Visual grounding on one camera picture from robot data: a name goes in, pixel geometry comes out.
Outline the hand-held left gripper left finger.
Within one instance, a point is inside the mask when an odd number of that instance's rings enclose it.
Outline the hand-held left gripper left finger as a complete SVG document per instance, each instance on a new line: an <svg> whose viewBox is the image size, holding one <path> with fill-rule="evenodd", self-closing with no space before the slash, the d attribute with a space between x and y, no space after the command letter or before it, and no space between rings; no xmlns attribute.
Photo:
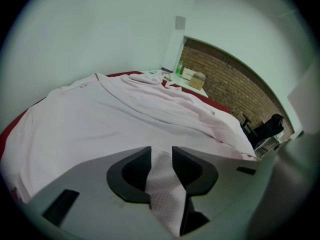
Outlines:
<svg viewBox="0 0 320 240"><path fill-rule="evenodd" d="M152 168L152 148L125 150L109 158L115 158L106 172L109 188L127 203L149 204L151 198L146 193L146 185Z"/></svg>

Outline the black office chair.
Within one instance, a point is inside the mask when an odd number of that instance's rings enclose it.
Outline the black office chair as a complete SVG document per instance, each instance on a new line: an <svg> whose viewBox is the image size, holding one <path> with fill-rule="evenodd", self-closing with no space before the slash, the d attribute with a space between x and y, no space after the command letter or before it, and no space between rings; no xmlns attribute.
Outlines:
<svg viewBox="0 0 320 240"><path fill-rule="evenodd" d="M280 114L272 115L267 122L262 123L254 129L249 126L251 120L245 114L243 114L243 117L245 120L241 128L254 150L265 140L280 134L284 130L284 117Z"/></svg>

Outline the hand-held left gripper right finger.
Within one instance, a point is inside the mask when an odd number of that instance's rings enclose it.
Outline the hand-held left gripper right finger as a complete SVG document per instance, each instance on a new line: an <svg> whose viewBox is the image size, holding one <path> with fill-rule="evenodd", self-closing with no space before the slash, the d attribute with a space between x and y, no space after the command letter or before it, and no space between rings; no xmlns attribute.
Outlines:
<svg viewBox="0 0 320 240"><path fill-rule="evenodd" d="M206 195L219 177L213 164L177 146L172 147L172 167L188 197Z"/></svg>

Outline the red tablecloth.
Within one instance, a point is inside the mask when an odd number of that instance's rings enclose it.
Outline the red tablecloth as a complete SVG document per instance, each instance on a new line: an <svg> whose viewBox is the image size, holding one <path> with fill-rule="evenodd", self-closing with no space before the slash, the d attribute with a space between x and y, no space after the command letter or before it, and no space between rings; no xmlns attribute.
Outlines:
<svg viewBox="0 0 320 240"><path fill-rule="evenodd" d="M121 73L115 73L115 74L109 74L107 75L107 77L118 77L118 76L122 76L122 75L132 75L132 74L138 74L141 75L143 74L142 72L138 72L138 71L128 71L128 72L121 72ZM230 111L226 106L223 106L219 103L217 103L214 100L211 100L210 98L206 97L205 95L203 95L203 93L198 90L191 90L189 88L186 88L183 86L182 83L171 83L168 85L169 87L175 87L175 88L181 88L181 90L185 93L189 93L192 94L193 96L197 97L198 99L200 99L201 101L203 101L204 103L208 104L209 106L219 109L223 112L229 113ZM23 115L27 112L27 110L25 110L24 112L22 112L19 116L17 116L4 130L3 132L0 134L0 159L3 156L4 150L5 150L5 146L6 146L6 141L7 138L9 136L9 134L12 132L12 130L14 129L14 127L17 125L17 123L20 121L20 119L23 117Z"/></svg>

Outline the pink robe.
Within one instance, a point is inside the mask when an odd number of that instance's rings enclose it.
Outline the pink robe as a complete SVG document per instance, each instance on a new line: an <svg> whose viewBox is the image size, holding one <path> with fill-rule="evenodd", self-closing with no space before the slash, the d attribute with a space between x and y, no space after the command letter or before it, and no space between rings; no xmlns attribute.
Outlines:
<svg viewBox="0 0 320 240"><path fill-rule="evenodd" d="M256 155L234 116L162 81L94 73L51 91L6 139L0 171L8 188L28 203L80 163L150 146L151 212L178 236L186 192L172 167L172 147L249 161Z"/></svg>

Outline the white wall panel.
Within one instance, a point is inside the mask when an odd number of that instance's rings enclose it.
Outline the white wall panel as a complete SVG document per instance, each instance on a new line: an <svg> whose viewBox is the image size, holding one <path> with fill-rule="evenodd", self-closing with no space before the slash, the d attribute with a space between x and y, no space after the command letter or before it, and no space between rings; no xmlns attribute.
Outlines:
<svg viewBox="0 0 320 240"><path fill-rule="evenodd" d="M184 16L176 16L175 17L175 29L176 30L184 30L186 27L186 18Z"/></svg>

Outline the white side table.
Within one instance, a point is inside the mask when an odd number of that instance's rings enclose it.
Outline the white side table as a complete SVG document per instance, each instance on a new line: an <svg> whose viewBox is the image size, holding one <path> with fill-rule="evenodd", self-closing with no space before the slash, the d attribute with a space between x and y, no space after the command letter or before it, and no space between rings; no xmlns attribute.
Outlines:
<svg viewBox="0 0 320 240"><path fill-rule="evenodd" d="M149 74L149 75L159 75L161 74L162 71L161 69L159 70L143 70L143 71L140 71L141 73L143 74ZM201 90L198 90L198 89L195 89L191 86L189 86L189 83L190 81L189 80L186 80L186 79L183 79L181 76L177 75L176 73L170 73L171 74L171 83L174 84L174 85L177 85L177 86L180 86L181 88L185 88L185 89L188 89L190 91L193 91L203 97L206 97L208 98L208 95L207 93L204 91L204 89L202 88Z"/></svg>

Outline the light wooden box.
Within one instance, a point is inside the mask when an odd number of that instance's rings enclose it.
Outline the light wooden box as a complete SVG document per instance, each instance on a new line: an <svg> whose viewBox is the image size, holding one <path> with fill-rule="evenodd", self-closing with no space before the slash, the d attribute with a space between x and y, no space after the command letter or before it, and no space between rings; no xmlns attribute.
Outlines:
<svg viewBox="0 0 320 240"><path fill-rule="evenodd" d="M192 77L192 79L189 82L189 86L197 90L201 90L203 88L204 83L205 81Z"/></svg>

